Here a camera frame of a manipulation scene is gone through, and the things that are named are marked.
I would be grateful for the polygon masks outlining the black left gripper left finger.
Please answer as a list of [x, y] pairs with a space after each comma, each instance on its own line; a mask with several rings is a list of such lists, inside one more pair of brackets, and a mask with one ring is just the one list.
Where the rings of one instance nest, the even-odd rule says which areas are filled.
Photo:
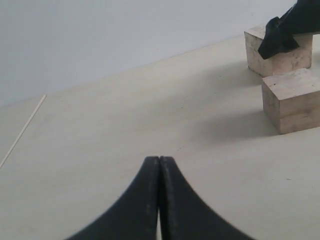
[[118, 200], [100, 217], [69, 239], [155, 240], [159, 174], [159, 157], [146, 157], [137, 175]]

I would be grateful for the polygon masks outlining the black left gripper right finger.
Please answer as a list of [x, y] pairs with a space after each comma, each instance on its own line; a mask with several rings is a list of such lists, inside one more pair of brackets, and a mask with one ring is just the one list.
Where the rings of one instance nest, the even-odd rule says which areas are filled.
[[193, 190], [175, 159], [161, 156], [159, 214], [163, 240], [249, 240]]

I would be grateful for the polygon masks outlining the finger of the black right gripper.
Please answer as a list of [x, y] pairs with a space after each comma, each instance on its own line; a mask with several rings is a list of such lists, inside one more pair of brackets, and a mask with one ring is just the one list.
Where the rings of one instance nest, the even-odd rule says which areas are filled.
[[289, 53], [300, 47], [295, 38], [281, 28], [281, 19], [276, 16], [265, 25], [265, 35], [258, 48], [263, 60], [280, 53]]

